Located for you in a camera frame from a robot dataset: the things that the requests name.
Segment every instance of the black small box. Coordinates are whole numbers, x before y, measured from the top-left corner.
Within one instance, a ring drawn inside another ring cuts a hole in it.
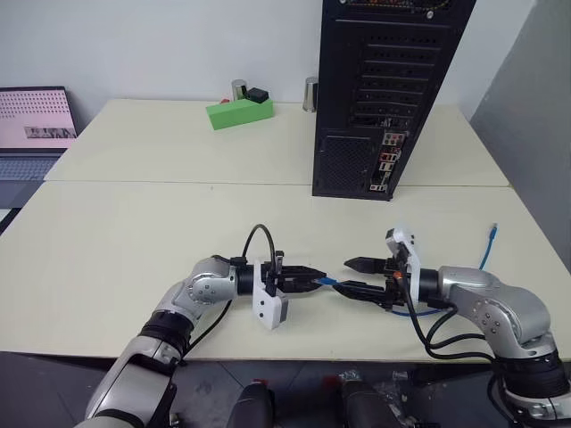
[[[255,103],[262,104],[269,98],[268,91],[253,87],[246,93],[246,98]]]

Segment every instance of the green block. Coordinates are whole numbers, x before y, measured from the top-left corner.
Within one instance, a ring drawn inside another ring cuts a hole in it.
[[[274,115],[274,103],[266,100],[261,104],[250,100],[238,100],[232,103],[215,104],[206,107],[214,130],[234,127],[243,123],[271,118]]]

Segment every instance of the desk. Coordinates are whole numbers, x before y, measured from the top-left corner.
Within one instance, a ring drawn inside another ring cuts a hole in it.
[[[276,116],[213,131],[207,102],[113,100],[46,180],[310,185],[315,114],[276,103]],[[435,106],[400,185],[508,180],[455,106]]]
[[[201,258],[238,255],[254,222],[269,226],[287,264],[356,280],[370,278],[343,262],[387,256],[385,231],[399,222],[414,231],[430,268],[477,266],[498,222],[488,270],[543,299],[559,353],[571,358],[571,278],[508,187],[406,186],[393,202],[372,202],[311,197],[307,185],[48,182],[0,236],[0,349],[116,357],[168,287]],[[254,238],[251,259],[265,257],[266,245]],[[433,322],[422,319],[425,329]],[[443,328],[472,331],[463,318]],[[328,289],[293,298],[288,320],[273,332],[241,298],[190,357],[430,359],[407,318]]]

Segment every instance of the floor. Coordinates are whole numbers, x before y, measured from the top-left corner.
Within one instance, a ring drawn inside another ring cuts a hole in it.
[[[183,428],[224,428],[243,387],[264,379],[276,393],[277,421],[283,428],[341,427],[334,411],[335,379],[356,369],[387,400],[425,422],[444,428],[506,426],[485,395],[489,373],[413,387],[406,375],[411,368],[318,361],[190,362],[175,374],[178,394],[172,410],[181,414]],[[74,426],[104,373],[103,368],[0,353],[0,426]]]

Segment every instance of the white wall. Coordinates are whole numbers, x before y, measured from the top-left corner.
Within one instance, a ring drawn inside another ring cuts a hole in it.
[[[439,103],[472,116],[533,3],[478,0]],[[0,0],[0,86],[64,85],[83,123],[113,97],[219,100],[234,78],[300,101],[320,14],[320,0]]]

